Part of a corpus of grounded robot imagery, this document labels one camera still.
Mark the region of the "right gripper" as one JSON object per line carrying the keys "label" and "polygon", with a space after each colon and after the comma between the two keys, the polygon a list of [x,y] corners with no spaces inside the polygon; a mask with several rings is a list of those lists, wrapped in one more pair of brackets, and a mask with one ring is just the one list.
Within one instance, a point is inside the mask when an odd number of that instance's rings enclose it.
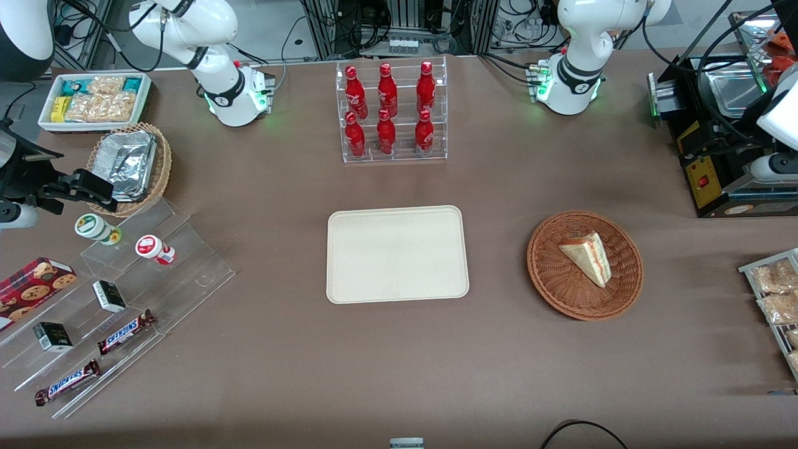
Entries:
{"label": "right gripper", "polygon": [[86,202],[116,213],[118,201],[112,196],[113,185],[88,170],[72,173],[72,189],[59,182],[62,173],[52,159],[62,154],[45,150],[11,130],[12,122],[2,122],[1,193],[6,200],[23,200],[38,192],[38,208],[60,216],[64,201]]}

